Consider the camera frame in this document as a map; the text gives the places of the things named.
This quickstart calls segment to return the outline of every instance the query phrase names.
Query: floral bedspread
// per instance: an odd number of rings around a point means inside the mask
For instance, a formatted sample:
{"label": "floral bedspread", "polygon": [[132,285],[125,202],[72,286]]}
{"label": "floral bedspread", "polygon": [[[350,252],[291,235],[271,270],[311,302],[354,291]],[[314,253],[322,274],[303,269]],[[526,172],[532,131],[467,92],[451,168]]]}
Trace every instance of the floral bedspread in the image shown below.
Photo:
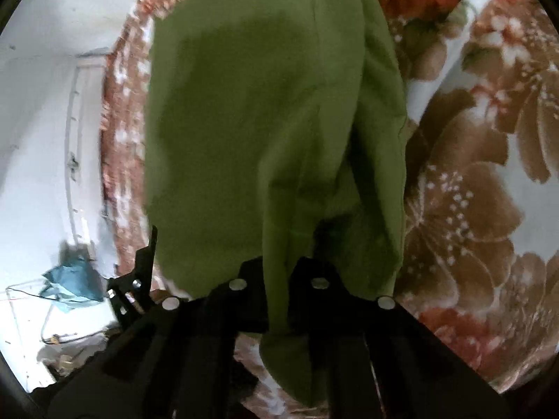
{"label": "floral bedspread", "polygon": [[[138,0],[108,59],[102,123],[119,272],[147,243],[144,114],[153,17],[178,0]],[[537,0],[380,0],[407,85],[405,260],[396,296],[503,391],[559,343],[559,36]],[[324,417],[261,381],[258,417]]]}

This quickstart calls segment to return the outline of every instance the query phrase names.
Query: metal screw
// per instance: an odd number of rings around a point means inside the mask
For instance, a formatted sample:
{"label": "metal screw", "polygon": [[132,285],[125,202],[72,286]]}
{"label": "metal screw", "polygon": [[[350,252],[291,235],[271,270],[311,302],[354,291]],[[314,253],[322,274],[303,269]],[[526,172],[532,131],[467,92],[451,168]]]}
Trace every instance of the metal screw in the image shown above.
{"label": "metal screw", "polygon": [[181,305],[181,301],[179,300],[179,298],[175,298],[175,296],[172,296],[163,301],[161,305],[165,310],[175,310],[179,305]]}
{"label": "metal screw", "polygon": [[311,280],[311,285],[315,290],[326,290],[326,288],[330,287],[330,282],[324,277],[315,277]]}
{"label": "metal screw", "polygon": [[229,288],[234,292],[239,292],[247,287],[247,281],[244,279],[233,279],[229,282]]}
{"label": "metal screw", "polygon": [[396,302],[390,296],[381,296],[377,299],[378,306],[384,310],[392,310],[396,307]]}

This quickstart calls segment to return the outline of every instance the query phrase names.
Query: white wall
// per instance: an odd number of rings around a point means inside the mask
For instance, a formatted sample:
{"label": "white wall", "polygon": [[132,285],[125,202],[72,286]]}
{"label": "white wall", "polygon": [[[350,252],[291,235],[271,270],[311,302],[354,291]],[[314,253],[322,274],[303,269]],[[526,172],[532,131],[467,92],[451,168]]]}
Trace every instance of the white wall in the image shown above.
{"label": "white wall", "polygon": [[[37,279],[58,262],[61,241],[73,241],[66,196],[66,117],[77,55],[110,50],[135,0],[22,0],[0,35],[0,351],[27,388],[41,385],[34,363],[45,319],[36,306],[20,307],[18,332],[4,288]],[[87,74],[83,125],[83,176],[73,200],[86,220],[101,203],[98,128],[102,70]],[[90,225],[91,232],[96,228]],[[107,304],[72,312],[72,322],[111,319]],[[53,329],[68,323],[50,322]]]}

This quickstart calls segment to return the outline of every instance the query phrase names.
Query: green shirt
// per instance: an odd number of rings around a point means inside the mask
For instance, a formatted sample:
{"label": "green shirt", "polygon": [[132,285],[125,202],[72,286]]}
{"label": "green shirt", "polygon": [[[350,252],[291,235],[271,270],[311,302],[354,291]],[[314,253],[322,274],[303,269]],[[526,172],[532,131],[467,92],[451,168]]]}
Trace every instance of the green shirt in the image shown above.
{"label": "green shirt", "polygon": [[193,296],[263,256],[266,367],[323,398],[289,336],[301,256],[390,293],[402,260],[405,98],[377,0],[187,0],[157,22],[145,187],[163,273]]}

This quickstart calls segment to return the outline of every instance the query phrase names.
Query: brown flower pattern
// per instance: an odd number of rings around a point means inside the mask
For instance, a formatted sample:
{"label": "brown flower pattern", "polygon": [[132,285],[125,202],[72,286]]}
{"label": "brown flower pattern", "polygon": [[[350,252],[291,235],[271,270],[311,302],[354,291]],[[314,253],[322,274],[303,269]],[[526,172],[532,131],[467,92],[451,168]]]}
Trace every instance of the brown flower pattern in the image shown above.
{"label": "brown flower pattern", "polygon": [[[108,58],[101,155],[121,274],[147,240],[149,33],[153,17],[177,1],[138,0]],[[471,0],[380,2],[403,78],[429,93],[420,118],[408,124],[407,230],[395,295],[503,391],[544,370],[559,343],[559,223],[541,236],[546,253],[527,241],[525,249],[519,238],[534,214],[559,203],[527,206],[523,186],[510,180],[522,172],[528,183],[557,190],[559,200],[559,36],[537,0],[475,8]],[[407,98],[415,108],[418,96]],[[307,409],[281,390],[257,339],[239,337],[235,357],[259,379],[244,401],[257,417],[328,417],[325,406]]]}

